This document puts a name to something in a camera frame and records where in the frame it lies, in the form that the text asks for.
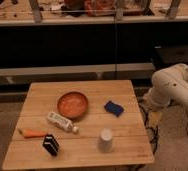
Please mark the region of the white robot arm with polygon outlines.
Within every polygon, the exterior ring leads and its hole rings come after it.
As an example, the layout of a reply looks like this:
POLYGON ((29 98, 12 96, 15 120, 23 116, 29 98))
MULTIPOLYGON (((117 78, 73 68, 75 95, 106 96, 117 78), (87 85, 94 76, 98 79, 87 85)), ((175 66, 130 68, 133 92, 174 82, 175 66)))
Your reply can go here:
POLYGON ((156 71, 152 87, 144 95, 149 109, 157 111, 175 100, 188 110, 188 65, 179 63, 156 71))

